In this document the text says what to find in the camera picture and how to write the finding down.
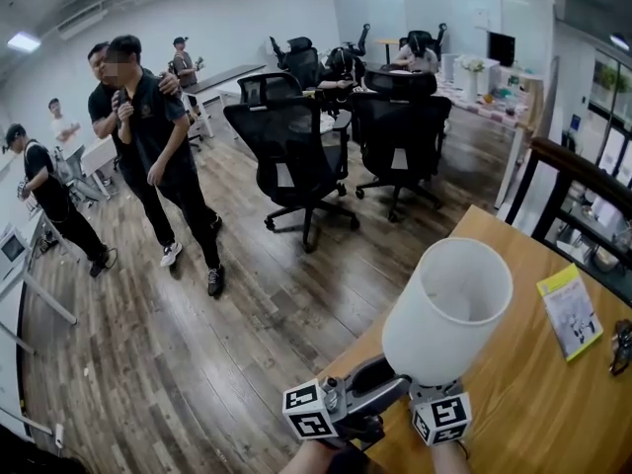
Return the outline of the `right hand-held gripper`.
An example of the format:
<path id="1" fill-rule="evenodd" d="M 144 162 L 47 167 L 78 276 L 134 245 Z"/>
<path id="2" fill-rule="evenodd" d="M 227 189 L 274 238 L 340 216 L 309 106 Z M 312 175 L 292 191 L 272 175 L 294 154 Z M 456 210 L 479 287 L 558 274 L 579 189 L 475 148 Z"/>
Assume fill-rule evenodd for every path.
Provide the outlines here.
<path id="1" fill-rule="evenodd" d="M 459 379 L 409 388 L 412 426 L 427 446 L 461 440 L 473 420 L 469 393 Z"/>

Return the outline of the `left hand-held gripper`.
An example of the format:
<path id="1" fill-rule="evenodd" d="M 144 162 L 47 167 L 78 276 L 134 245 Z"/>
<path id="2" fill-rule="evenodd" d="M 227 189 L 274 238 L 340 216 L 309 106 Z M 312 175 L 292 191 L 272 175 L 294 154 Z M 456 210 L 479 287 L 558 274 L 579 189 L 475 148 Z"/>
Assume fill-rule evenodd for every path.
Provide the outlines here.
<path id="1" fill-rule="evenodd" d="M 301 441 L 365 451 L 385 437 L 381 415 L 411 384 L 409 376 L 396 373 L 385 356 L 378 355 L 343 377 L 314 378 L 285 391 L 282 414 Z"/>

